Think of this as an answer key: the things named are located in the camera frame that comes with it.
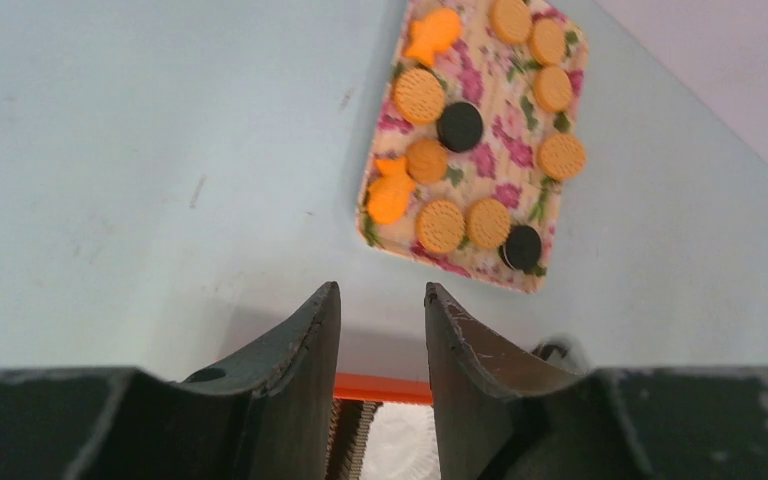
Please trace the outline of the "black cookie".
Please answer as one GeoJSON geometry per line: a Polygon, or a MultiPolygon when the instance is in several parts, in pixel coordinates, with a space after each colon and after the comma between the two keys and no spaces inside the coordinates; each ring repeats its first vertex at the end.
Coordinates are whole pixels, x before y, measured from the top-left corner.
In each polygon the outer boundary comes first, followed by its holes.
{"type": "Polygon", "coordinates": [[[505,265],[512,270],[530,272],[542,255],[542,239],[532,226],[515,225],[502,245],[498,254],[505,265]]]}
{"type": "Polygon", "coordinates": [[[476,147],[483,136],[484,122],[479,110],[469,102],[447,105],[436,121],[440,143],[454,153],[463,153],[476,147]]]}

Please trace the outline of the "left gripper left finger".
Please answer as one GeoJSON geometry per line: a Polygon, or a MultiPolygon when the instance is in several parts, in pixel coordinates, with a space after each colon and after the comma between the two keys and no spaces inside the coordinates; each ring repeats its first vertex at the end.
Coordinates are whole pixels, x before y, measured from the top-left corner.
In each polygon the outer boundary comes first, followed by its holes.
{"type": "Polygon", "coordinates": [[[0,369],[0,479],[319,479],[337,283],[181,382],[137,367],[0,369]]]}

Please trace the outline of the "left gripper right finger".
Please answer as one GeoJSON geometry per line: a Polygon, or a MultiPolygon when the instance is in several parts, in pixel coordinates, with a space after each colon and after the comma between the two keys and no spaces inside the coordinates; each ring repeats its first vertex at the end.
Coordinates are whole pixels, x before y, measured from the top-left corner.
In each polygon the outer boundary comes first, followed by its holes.
{"type": "Polygon", "coordinates": [[[425,293],[445,479],[768,479],[768,367],[575,374],[425,293]]]}

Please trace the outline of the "orange tin box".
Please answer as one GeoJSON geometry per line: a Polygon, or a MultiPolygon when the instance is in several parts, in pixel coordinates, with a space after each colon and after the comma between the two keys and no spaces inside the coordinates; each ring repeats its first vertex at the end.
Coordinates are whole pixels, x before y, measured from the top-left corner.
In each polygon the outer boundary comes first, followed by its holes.
{"type": "Polygon", "coordinates": [[[428,383],[337,373],[334,397],[365,402],[391,402],[430,406],[433,403],[428,383]]]}

